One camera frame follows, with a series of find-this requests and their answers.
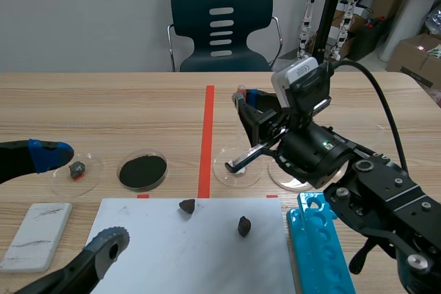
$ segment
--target black cable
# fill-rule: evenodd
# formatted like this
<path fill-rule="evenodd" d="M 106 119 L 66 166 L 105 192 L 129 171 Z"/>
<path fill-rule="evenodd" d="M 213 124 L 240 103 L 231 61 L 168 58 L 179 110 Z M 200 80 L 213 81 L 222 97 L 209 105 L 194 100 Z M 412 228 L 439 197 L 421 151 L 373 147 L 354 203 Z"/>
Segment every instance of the black cable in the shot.
<path fill-rule="evenodd" d="M 407 163 L 406 163 L 406 157 L 404 156 L 404 151 L 402 149 L 401 140 L 400 140 L 400 134 L 398 133 L 397 125 L 395 124 L 395 120 L 393 119 L 393 115 L 391 112 L 391 109 L 389 108 L 389 104 L 387 103 L 386 97 L 383 94 L 383 91 L 381 90 L 381 87 L 379 86 L 377 80 L 375 77 L 373 77 L 373 74 L 366 69 L 363 65 L 350 60 L 340 60 L 335 63 L 333 63 L 334 70 L 338 67 L 341 67 L 342 65 L 348 65 L 351 67 L 354 67 L 358 70 L 360 70 L 366 77 L 369 79 L 369 82 L 373 85 L 373 88 L 377 92 L 378 98 L 381 101 L 381 104 L 384 108 L 384 112 L 386 113 L 387 120 L 389 121 L 389 125 L 391 126 L 393 139 L 395 140 L 395 145 L 397 147 L 398 157 L 400 158 L 401 168 L 409 173 L 407 169 Z"/>

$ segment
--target red tape line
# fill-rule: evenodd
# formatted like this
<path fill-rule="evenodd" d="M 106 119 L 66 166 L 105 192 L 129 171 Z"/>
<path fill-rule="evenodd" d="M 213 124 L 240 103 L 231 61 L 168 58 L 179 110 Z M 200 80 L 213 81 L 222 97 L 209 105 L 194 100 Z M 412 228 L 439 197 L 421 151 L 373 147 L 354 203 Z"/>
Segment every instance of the red tape line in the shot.
<path fill-rule="evenodd" d="M 214 85 L 205 88 L 205 110 L 202 128 L 201 161 L 199 162 L 198 198 L 209 198 L 212 175 Z"/>

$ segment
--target floor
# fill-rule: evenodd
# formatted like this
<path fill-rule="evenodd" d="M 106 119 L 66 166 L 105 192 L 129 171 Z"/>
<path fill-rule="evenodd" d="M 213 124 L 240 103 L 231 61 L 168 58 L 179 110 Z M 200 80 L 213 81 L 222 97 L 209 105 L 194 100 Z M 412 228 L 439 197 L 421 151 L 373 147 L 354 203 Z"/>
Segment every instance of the floor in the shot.
<path fill-rule="evenodd" d="M 277 72 L 278 70 L 282 70 L 283 68 L 286 68 L 288 65 L 291 65 L 294 63 L 295 60 L 284 60 L 284 59 L 277 59 L 273 71 Z M 378 58 L 378 52 L 377 50 L 373 51 L 371 54 L 366 55 L 363 59 L 358 61 L 362 65 L 364 65 L 370 72 L 385 72 L 387 63 L 381 61 Z M 340 67 L 337 69 L 339 72 L 352 72 L 354 71 L 351 67 Z"/>

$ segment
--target small rock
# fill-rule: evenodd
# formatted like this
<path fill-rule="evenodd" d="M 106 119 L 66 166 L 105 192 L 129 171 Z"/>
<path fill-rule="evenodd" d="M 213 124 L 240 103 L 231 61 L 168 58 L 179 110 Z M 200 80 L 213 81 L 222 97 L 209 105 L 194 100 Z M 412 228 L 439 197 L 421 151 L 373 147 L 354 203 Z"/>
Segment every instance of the small rock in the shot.
<path fill-rule="evenodd" d="M 239 220 L 237 231 L 239 231 L 239 234 L 245 238 L 250 230 L 251 230 L 251 222 L 245 216 L 242 216 Z"/>
<path fill-rule="evenodd" d="M 85 165 L 82 162 L 76 161 L 69 166 L 69 169 L 70 177 L 72 177 L 72 179 L 77 179 L 82 174 L 84 174 Z"/>
<path fill-rule="evenodd" d="M 186 213 L 190 215 L 193 214 L 194 211 L 194 199 L 184 200 L 179 203 L 179 207 L 184 210 Z"/>

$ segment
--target wooden table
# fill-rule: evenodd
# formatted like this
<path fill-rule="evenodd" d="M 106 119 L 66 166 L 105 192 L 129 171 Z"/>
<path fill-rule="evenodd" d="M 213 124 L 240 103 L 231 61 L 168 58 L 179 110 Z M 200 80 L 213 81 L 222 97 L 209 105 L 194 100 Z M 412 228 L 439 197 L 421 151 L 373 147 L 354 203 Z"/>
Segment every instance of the wooden table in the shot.
<path fill-rule="evenodd" d="M 112 73 L 0 75 L 0 141 L 36 138 L 64 141 L 77 153 L 90 152 L 104 163 L 105 179 L 88 193 L 60 198 L 50 189 L 51 173 L 16 178 L 0 185 L 0 256 L 11 243 L 32 203 L 71 202 L 73 210 L 55 253 L 52 272 L 67 264 L 83 247 L 102 198 L 131 197 L 119 184 L 116 168 L 140 148 L 156 149 L 168 160 L 165 182 L 151 198 L 197 196 L 201 132 L 206 85 L 215 85 L 212 158 L 234 146 L 236 112 L 231 95 L 236 87 L 272 91 L 270 73 Z M 377 73 L 400 129 L 412 178 L 441 200 L 441 111 L 426 93 L 403 74 Z M 355 140 L 371 134 L 376 123 L 384 135 L 375 150 L 398 161 L 391 131 L 380 102 L 361 74 L 339 72 L 332 78 L 332 105 L 319 123 L 344 123 Z M 263 158 L 263 164 L 269 162 Z M 283 214 L 297 205 L 296 194 L 275 185 L 265 168 L 253 186 L 235 189 L 212 174 L 211 197 L 262 197 L 277 194 Z M 337 222 L 347 261 L 364 239 Z M 13 293 L 43 274 L 0 274 L 0 293 Z M 353 276 L 358 294 L 405 293 L 396 263 L 379 249 L 369 254 L 365 269 Z"/>

